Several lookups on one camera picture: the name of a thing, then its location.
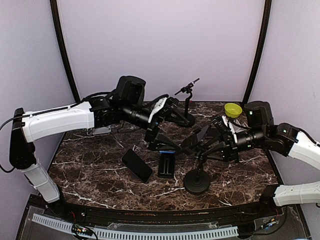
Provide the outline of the dark phone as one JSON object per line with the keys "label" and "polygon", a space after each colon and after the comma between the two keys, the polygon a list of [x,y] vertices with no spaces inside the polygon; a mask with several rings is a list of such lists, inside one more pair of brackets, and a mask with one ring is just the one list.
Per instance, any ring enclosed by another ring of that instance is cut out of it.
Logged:
{"label": "dark phone", "polygon": [[206,125],[202,128],[198,128],[190,136],[183,140],[181,143],[181,152],[186,155],[191,155],[196,149],[203,143],[204,139],[208,135],[211,129],[211,125]]}

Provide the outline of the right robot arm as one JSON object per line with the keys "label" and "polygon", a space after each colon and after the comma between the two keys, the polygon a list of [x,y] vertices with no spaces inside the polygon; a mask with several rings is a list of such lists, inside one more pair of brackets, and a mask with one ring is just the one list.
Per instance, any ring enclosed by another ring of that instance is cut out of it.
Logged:
{"label": "right robot arm", "polygon": [[[251,149],[265,149],[284,157],[300,160],[316,169],[320,168],[320,143],[305,130],[289,123],[275,124],[271,106],[266,101],[252,101],[244,105],[248,129],[235,132],[221,116],[212,123],[219,134],[200,147],[201,161],[212,159],[238,162],[239,153]],[[320,203],[320,183],[298,185],[271,184],[261,194],[255,213],[266,217],[275,206]]]}

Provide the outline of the black phone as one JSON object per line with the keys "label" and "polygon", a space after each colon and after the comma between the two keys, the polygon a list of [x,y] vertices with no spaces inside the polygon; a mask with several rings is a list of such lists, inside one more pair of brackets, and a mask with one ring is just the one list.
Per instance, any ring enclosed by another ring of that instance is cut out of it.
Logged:
{"label": "black phone", "polygon": [[125,152],[121,162],[144,184],[153,173],[153,170],[132,149]]}

